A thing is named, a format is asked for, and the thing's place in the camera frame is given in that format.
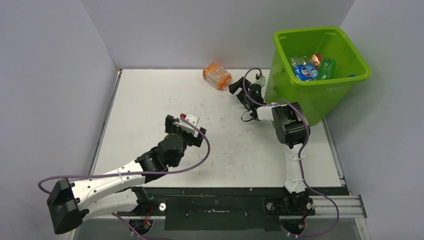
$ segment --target bin rim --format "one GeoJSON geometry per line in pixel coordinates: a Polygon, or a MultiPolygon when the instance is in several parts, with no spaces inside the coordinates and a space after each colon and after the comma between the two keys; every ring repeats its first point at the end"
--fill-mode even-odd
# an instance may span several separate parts
{"type": "Polygon", "coordinates": [[[287,30],[279,30],[274,33],[273,41],[275,45],[275,49],[279,53],[279,57],[282,58],[282,63],[284,65],[284,69],[290,69],[289,71],[289,77],[290,77],[290,83],[297,87],[317,87],[317,86],[323,86],[327,84],[353,84],[357,82],[363,82],[367,80],[372,72],[370,69],[370,66],[368,66],[367,62],[364,60],[362,55],[359,53],[355,45],[352,43],[351,39],[348,37],[348,35],[339,27],[336,26],[320,26],[320,27],[307,27],[307,28],[295,28],[295,29],[287,29],[287,30]],[[311,31],[318,31],[318,30],[334,30],[341,34],[341,36],[344,38],[346,43],[349,45],[349,47],[352,49],[352,51],[357,56],[360,64],[365,69],[365,74],[359,75],[359,76],[352,76],[352,77],[342,77],[342,78],[335,78],[335,79],[328,79],[328,80],[319,80],[319,81],[301,81],[296,78],[293,71],[291,71],[292,67],[289,64],[289,61],[287,61],[286,54],[283,51],[283,47],[280,44],[280,37],[281,34],[287,34],[287,33],[296,33],[296,32],[311,32],[311,31]]]}

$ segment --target green plastic bottle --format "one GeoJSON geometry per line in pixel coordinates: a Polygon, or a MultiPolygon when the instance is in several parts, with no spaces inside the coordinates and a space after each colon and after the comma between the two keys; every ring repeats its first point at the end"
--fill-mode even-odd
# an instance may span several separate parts
{"type": "Polygon", "coordinates": [[[319,63],[318,75],[316,80],[332,79],[334,76],[334,69],[336,68],[336,61],[326,58],[319,63]]]}

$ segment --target white table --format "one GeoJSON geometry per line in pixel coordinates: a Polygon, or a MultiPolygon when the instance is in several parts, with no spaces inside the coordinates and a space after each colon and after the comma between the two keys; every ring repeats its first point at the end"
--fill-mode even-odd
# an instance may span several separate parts
{"type": "MultiPolygon", "coordinates": [[[[246,70],[230,70],[233,82],[246,70]]],[[[256,72],[247,79],[254,80],[256,72]]],[[[271,122],[242,122],[245,111],[234,95],[203,80],[202,70],[125,69],[119,80],[94,174],[116,169],[163,140],[165,117],[192,113],[207,129],[211,153],[191,171],[164,176],[145,187],[283,187],[285,153],[271,122]]],[[[207,145],[189,147],[180,170],[197,163],[207,145]]],[[[312,187],[341,183],[323,123],[311,128],[304,153],[305,178],[312,187]]]]}

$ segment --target green bin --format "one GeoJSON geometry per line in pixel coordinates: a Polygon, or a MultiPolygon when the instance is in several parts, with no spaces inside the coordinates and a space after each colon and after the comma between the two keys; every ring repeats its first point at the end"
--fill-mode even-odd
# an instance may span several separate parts
{"type": "Polygon", "coordinates": [[[317,125],[355,83],[371,76],[368,64],[338,27],[278,31],[274,34],[274,44],[265,102],[279,99],[299,102],[310,126],[317,125]],[[290,58],[309,58],[314,54],[335,60],[334,79],[300,81],[295,77],[290,58]]]}

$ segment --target gray wall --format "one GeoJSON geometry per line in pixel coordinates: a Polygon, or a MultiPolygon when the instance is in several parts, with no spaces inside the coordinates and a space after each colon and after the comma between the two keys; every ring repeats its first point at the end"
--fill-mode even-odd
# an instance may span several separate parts
{"type": "Polygon", "coordinates": [[[374,240],[423,239],[424,1],[356,0],[341,27],[373,76],[328,116],[374,240]]]}
{"type": "Polygon", "coordinates": [[[58,238],[37,182],[88,173],[116,74],[79,0],[0,1],[1,239],[58,238]]]}
{"type": "Polygon", "coordinates": [[[278,30],[340,26],[354,0],[82,0],[119,68],[271,66],[278,30]]]}

